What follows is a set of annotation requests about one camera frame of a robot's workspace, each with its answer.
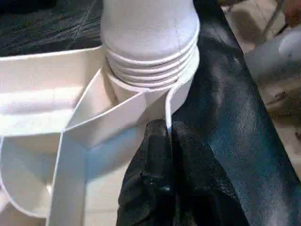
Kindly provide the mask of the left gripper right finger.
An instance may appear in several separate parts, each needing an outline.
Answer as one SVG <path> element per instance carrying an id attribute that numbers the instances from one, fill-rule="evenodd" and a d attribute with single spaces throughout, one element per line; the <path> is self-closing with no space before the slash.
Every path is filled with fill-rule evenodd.
<path id="1" fill-rule="evenodd" d="M 173 160 L 181 226 L 247 226 L 225 169 L 202 138 L 182 122 L 173 124 Z"/>

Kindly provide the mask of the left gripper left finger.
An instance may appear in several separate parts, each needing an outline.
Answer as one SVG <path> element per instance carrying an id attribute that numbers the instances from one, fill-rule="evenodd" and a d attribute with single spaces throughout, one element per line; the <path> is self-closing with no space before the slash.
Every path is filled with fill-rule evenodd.
<path id="1" fill-rule="evenodd" d="M 123 178 L 118 226 L 171 226 L 175 215 L 172 149 L 166 123 L 147 124 Z"/>

